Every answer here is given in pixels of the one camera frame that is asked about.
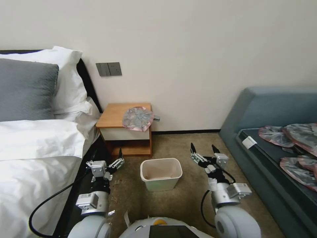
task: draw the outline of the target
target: gray sofa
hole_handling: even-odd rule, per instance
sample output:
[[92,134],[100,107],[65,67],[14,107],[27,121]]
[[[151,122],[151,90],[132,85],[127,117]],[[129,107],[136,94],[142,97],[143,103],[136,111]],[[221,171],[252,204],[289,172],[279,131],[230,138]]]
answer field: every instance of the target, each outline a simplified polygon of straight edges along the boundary
[[[317,192],[290,178],[279,159],[292,155],[258,137],[258,128],[317,122],[317,87],[250,87],[226,118],[220,137],[287,238],[317,237]],[[246,149],[251,136],[258,144]]]

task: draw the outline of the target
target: yellow button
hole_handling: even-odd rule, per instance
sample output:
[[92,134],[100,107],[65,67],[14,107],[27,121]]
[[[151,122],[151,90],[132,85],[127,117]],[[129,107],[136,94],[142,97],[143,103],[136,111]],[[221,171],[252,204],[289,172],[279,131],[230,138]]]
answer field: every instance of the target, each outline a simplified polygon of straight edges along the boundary
[[167,223],[162,219],[158,219],[153,223],[153,225],[167,225]]

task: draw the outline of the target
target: pillowcase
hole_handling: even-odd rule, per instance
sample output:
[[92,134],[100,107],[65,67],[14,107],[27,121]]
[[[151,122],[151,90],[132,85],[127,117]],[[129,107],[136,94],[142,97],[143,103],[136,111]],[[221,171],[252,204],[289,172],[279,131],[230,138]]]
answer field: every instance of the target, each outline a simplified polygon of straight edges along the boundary
[[0,121],[54,119],[58,65],[0,59]]
[[66,120],[0,122],[0,161],[55,156],[83,157],[88,135]]
[[91,104],[87,102],[87,92],[76,65],[82,52],[54,46],[51,50],[42,50],[27,54],[1,55],[3,59],[33,61],[57,64],[59,74],[55,96],[53,98],[53,113],[75,113],[82,111],[89,113]]

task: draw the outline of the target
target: baseboard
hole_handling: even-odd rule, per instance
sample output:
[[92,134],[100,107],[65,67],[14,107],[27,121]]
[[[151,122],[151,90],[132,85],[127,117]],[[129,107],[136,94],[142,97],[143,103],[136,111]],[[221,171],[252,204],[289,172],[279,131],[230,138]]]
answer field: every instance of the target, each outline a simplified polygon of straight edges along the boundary
[[152,131],[152,135],[193,134],[193,133],[219,133],[220,129],[190,130],[190,131]]

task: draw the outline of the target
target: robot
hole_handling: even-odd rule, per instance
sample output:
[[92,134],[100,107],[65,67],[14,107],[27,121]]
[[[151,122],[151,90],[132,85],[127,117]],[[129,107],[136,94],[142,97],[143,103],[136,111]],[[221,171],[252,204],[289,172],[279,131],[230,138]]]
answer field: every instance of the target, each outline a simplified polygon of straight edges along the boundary
[[[221,238],[261,238],[258,223],[245,210],[238,207],[240,199],[251,194],[245,183],[236,183],[235,179],[225,171],[229,158],[212,145],[214,156],[201,156],[191,143],[191,159],[204,168],[208,176],[209,190],[201,202],[201,214],[205,222],[217,232]],[[120,150],[119,158],[106,166],[105,161],[90,161],[87,166],[93,174],[90,193],[79,195],[76,206],[82,209],[85,218],[77,223],[68,235],[68,238],[109,238],[111,227],[107,222],[110,194],[110,180],[112,174],[124,164]],[[224,173],[229,175],[233,182],[229,182]],[[211,191],[212,205],[216,213],[214,225],[204,217],[202,205],[208,192]],[[188,224],[165,217],[138,220],[130,225],[125,217],[128,228],[119,238],[157,238],[157,237],[186,237],[212,238]]]

